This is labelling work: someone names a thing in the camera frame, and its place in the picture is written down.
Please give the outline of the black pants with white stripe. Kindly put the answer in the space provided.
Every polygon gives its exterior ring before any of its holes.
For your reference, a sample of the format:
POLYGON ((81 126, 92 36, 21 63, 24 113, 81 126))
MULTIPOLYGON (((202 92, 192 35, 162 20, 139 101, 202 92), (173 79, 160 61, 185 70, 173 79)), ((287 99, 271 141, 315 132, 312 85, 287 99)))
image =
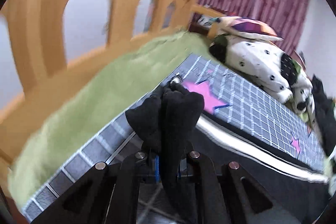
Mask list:
POLYGON ((171 80, 126 111, 187 223, 335 223, 331 181, 214 115, 208 83, 171 80))

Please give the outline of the green fleece bed sheet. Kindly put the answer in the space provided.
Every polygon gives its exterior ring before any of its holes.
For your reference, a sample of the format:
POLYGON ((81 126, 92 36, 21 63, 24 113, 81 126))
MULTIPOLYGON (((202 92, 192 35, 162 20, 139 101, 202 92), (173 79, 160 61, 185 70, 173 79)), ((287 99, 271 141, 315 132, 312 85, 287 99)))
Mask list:
POLYGON ((190 53, 210 59, 210 43, 203 35, 180 31, 155 38, 105 66, 25 143, 7 176, 16 206, 23 208, 84 143, 131 103, 152 91, 190 53))

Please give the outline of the blue checked star blanket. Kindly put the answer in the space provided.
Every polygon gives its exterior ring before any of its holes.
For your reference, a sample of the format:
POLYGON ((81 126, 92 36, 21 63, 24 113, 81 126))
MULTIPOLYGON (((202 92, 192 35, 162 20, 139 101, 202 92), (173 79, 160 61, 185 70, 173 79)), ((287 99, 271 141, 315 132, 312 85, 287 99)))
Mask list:
MULTIPOLYGON (((217 99, 214 116, 220 120, 228 134, 261 143, 273 154, 298 160, 316 173, 309 182, 326 186, 323 175, 324 152, 318 136, 303 120, 270 95, 243 79, 223 65, 189 55, 176 69, 187 87, 199 90, 205 100, 217 99)), ((141 145, 124 113, 118 114, 98 133, 81 146, 34 193, 22 209, 23 215, 34 220, 63 194, 94 163, 117 163, 141 145)))

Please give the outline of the white strawberry print quilt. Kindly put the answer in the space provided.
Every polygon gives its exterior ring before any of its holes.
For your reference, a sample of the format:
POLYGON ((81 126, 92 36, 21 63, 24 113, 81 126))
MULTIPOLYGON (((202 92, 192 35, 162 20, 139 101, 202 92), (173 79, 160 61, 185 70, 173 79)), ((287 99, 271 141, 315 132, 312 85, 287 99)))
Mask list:
MULTIPOLYGON (((297 115, 307 114, 308 125, 322 145, 315 117, 312 78, 297 61, 273 44, 228 34, 217 36, 210 44, 209 52, 221 63, 246 75, 281 104, 289 104, 297 115)), ((325 156, 331 175, 329 192, 334 194, 335 148, 330 156, 325 156)))

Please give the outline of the purple patterned cushion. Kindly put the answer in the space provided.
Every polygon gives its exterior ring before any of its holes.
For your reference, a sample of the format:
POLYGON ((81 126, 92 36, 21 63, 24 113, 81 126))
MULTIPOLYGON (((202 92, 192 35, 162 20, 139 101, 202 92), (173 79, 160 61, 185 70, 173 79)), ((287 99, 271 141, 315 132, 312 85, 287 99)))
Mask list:
POLYGON ((218 24, 218 30, 229 35, 252 40, 264 40, 270 42, 283 41, 276 31, 268 24, 251 18, 241 16, 222 16, 211 19, 218 24))

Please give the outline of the black quilted jacket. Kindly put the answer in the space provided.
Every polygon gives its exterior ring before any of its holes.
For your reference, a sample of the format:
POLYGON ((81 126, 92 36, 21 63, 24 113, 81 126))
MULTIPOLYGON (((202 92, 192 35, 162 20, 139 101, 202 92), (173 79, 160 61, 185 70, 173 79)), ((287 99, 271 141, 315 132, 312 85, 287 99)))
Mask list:
POLYGON ((322 136, 322 148, 330 156, 335 148, 334 101, 327 98, 322 81, 315 75, 311 81, 315 103, 315 117, 322 136))

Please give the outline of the wooden bed frame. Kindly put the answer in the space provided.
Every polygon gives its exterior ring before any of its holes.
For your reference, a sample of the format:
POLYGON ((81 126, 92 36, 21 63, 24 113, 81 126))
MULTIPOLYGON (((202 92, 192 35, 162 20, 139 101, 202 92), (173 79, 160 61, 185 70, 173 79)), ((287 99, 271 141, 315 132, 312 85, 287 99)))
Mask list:
POLYGON ((1 110, 1 179, 29 136, 116 57, 187 28, 193 13, 217 17, 197 0, 112 0, 108 39, 74 61, 63 46, 69 0, 1 0, 23 94, 1 110))

